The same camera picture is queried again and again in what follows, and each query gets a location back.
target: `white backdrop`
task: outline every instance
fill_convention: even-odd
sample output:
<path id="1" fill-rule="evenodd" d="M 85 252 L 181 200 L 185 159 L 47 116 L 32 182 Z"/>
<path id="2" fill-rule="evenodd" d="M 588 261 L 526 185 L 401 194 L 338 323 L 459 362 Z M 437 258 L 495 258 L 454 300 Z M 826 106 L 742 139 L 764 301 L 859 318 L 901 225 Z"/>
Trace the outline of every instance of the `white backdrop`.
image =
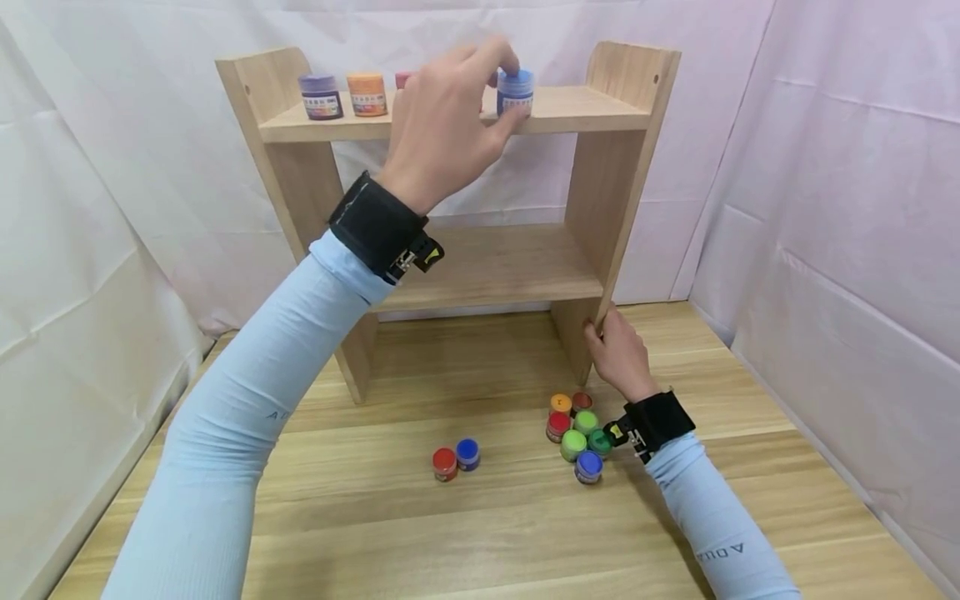
<path id="1" fill-rule="evenodd" d="M 958 166 L 955 0 L 778 0 L 691 297 L 954 597 Z"/>
<path id="2" fill-rule="evenodd" d="M 35 598 L 205 340 L 3 23 L 0 186 L 0 598 Z"/>
<path id="3" fill-rule="evenodd" d="M 682 49 L 618 301 L 667 300 L 723 154 L 772 0 L 15 0 L 16 43 L 204 331 L 243 324 L 293 267 L 213 66 L 300 46 L 316 70 L 387 73 L 510 36 L 544 84 L 581 83 L 612 38 Z M 343 144 L 352 179 L 384 146 Z M 562 218 L 571 136 L 516 140 L 441 207 L 474 222 Z M 685 298 L 686 290 L 679 294 Z"/>

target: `black wrist strap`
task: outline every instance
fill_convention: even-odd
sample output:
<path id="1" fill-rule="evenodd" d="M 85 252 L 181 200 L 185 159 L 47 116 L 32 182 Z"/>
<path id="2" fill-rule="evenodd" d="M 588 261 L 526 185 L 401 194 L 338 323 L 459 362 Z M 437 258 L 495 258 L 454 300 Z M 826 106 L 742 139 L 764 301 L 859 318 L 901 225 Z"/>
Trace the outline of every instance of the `black wrist strap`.
<path id="1" fill-rule="evenodd" d="M 427 271 L 444 257 L 423 231 L 427 221 L 364 171 L 330 215 L 330 230 L 375 275 L 396 284 L 411 264 Z"/>
<path id="2" fill-rule="evenodd" d="M 672 390 L 627 402 L 623 410 L 626 414 L 607 423 L 604 431 L 614 446 L 630 442 L 644 465 L 664 444 L 697 428 Z"/>

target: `right hand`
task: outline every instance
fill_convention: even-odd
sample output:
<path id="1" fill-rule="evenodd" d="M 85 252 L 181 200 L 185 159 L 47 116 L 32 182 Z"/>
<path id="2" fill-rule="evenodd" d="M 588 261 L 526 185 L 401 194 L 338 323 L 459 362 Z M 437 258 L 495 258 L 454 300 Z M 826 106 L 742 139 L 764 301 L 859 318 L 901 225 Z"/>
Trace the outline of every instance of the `right hand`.
<path id="1" fill-rule="evenodd" d="M 480 177 L 529 116 L 513 107 L 490 126 L 480 121 L 484 87 L 496 86 L 498 68 L 520 68 L 502 36 L 432 60 L 396 94 L 390 150 L 375 179 L 419 215 Z"/>
<path id="2" fill-rule="evenodd" d="M 650 357 L 643 338 L 615 306 L 607 311 L 603 338 L 590 321 L 584 322 L 584 337 L 597 374 L 629 402 L 640 402 L 662 391 L 650 374 Z"/>

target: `green lid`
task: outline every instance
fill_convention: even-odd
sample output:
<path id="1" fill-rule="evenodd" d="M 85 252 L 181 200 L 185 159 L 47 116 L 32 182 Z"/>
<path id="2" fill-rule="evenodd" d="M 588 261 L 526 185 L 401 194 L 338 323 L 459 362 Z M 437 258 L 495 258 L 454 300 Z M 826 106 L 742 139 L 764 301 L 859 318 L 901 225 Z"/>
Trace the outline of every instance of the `green lid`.
<path id="1" fill-rule="evenodd" d="M 596 429 L 590 433 L 588 440 L 590 449 L 598 454 L 607 454 L 613 450 L 610 438 L 604 433 L 603 429 Z"/>
<path id="2" fill-rule="evenodd" d="M 597 416 L 590 411 L 580 411 L 574 418 L 574 426 L 576 426 L 577 429 L 593 431 L 599 425 L 600 422 L 597 420 Z"/>
<path id="3" fill-rule="evenodd" d="M 570 429 L 564 433 L 564 437 L 560 440 L 560 443 L 571 452 L 583 452 L 587 449 L 587 436 L 579 431 Z"/>

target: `arm sleeve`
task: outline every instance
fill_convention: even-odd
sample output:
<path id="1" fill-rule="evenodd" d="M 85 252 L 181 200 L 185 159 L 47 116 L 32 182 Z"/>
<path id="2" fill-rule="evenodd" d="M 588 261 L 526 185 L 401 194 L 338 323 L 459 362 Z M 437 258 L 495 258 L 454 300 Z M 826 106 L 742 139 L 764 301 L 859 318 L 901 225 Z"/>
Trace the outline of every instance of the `arm sleeve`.
<path id="1" fill-rule="evenodd" d="M 647 464 L 667 507 L 720 600 L 795 600 L 777 552 L 716 469 L 693 432 Z"/>
<path id="2" fill-rule="evenodd" d="M 104 598 L 240 597 L 253 497 L 280 431 L 392 289 L 331 233 L 311 245 L 183 401 Z"/>

